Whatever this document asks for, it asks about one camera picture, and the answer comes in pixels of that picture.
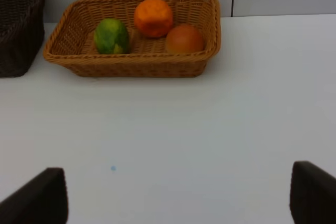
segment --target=tangerine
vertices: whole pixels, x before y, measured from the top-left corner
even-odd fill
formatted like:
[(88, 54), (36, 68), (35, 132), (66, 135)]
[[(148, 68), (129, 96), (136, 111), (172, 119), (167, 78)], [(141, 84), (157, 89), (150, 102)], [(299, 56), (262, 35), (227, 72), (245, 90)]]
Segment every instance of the tangerine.
[(173, 11), (163, 0), (145, 0), (135, 9), (134, 23), (144, 36), (160, 38), (173, 27)]

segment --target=dark brown wicker basket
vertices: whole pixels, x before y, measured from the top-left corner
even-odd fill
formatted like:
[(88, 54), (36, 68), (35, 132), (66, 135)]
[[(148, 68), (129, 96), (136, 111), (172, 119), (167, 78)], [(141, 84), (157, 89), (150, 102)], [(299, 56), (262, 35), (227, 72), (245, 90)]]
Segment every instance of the dark brown wicker basket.
[(24, 75), (44, 38), (45, 0), (0, 0), (0, 77)]

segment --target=orange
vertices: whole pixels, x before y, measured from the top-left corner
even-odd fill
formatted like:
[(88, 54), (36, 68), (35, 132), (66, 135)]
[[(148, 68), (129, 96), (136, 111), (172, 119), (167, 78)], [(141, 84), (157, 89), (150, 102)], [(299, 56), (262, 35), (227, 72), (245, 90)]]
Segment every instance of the orange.
[(134, 23), (144, 36), (160, 38), (173, 27), (173, 11), (163, 0), (145, 0), (135, 9)]
[(202, 51), (204, 41), (200, 31), (189, 24), (174, 27), (166, 38), (166, 50), (173, 54), (187, 54)]

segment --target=white tabletop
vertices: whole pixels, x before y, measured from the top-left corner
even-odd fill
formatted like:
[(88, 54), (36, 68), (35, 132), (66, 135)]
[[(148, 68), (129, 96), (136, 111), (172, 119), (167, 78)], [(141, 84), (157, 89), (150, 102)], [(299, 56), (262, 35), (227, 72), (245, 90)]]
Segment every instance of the white tabletop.
[(40, 52), (0, 79), (0, 199), (56, 166), (69, 224), (292, 223), (293, 162), (336, 175), (335, 31), (336, 15), (223, 18), (194, 79), (81, 78)]

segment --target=wicker basket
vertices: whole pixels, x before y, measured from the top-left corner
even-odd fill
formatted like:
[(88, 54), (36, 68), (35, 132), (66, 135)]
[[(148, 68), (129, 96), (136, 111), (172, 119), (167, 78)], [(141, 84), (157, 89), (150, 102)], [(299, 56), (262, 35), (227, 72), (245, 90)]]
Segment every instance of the wicker basket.
[(45, 0), (0, 0), (0, 77), (24, 75), (44, 38)]
[[(175, 25), (195, 25), (205, 49), (194, 54), (169, 54), (165, 38), (144, 38), (134, 26), (134, 11), (143, 0), (79, 0), (71, 4), (44, 50), (47, 61), (83, 77), (195, 77), (218, 53), (221, 43), (218, 0), (165, 0), (174, 12)], [(100, 55), (93, 32), (104, 18), (124, 22), (131, 37), (131, 53)]]

